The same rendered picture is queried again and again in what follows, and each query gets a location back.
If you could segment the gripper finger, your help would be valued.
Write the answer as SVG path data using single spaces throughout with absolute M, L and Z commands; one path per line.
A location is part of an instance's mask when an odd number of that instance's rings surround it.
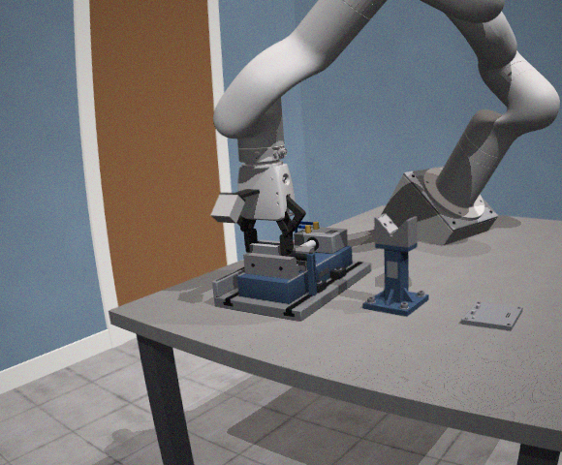
M 246 252 L 250 253 L 249 244 L 258 243 L 257 230 L 254 229 L 256 220 L 243 219 L 243 217 L 239 215 L 237 223 L 239 224 L 241 231 L 244 232 Z
M 280 234 L 280 250 L 281 256 L 287 256 L 293 253 L 294 241 L 293 232 L 296 230 L 297 226 L 300 224 L 301 220 L 304 218 L 306 212 L 294 202 L 288 195 L 286 196 L 287 207 L 295 214 L 293 220 L 291 220 L 287 210 L 285 212 L 285 218 L 280 221 L 276 221 L 282 234 Z

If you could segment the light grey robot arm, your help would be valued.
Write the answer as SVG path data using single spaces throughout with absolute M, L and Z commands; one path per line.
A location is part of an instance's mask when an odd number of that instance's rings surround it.
M 281 97 L 325 70 L 386 1 L 318 0 L 290 36 L 241 70 L 213 114 L 216 130 L 237 139 L 239 162 L 266 165 L 285 158 Z M 484 213 L 480 193 L 512 143 L 549 126 L 558 114 L 559 96 L 518 53 L 515 34 L 502 13 L 505 0 L 421 1 L 443 12 L 461 32 L 479 59 L 484 83 L 507 107 L 504 115 L 477 111 L 443 169 L 427 170 L 422 178 L 424 191 L 437 206 L 456 218 L 476 220 Z M 210 216 L 236 224 L 245 198 L 259 193 L 220 193 Z

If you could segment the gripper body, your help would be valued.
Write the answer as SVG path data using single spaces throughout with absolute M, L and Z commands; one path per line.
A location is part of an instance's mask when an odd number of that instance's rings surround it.
M 287 207 L 286 196 L 295 201 L 295 193 L 289 167 L 283 161 L 266 165 L 242 164 L 238 173 L 238 191 L 246 189 L 260 190 L 260 193 L 245 198 L 241 217 L 280 221 L 285 218 L 286 210 L 289 216 L 295 215 Z

